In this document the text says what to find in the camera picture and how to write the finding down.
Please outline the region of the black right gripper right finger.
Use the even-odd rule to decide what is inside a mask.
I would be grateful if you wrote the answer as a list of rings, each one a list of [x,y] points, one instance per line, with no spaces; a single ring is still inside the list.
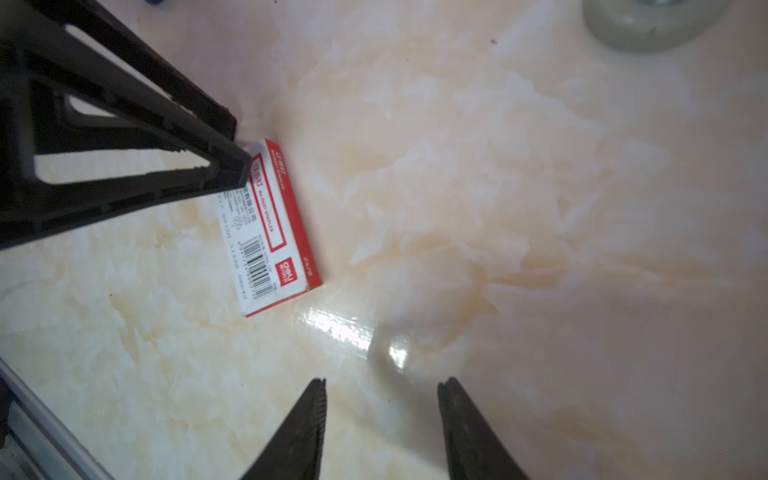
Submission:
[[[451,480],[529,479],[455,377],[437,396]]]

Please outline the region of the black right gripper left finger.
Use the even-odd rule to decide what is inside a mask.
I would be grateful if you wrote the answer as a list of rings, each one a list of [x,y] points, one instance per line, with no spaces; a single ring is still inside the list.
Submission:
[[[242,479],[317,480],[326,417],[326,381],[316,378],[309,382]]]

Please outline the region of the red white staple box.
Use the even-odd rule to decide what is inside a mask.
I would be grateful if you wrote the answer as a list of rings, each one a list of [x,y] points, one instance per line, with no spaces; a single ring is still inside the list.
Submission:
[[[245,148],[243,187],[216,206],[241,313],[254,316],[322,285],[281,147],[262,139]]]

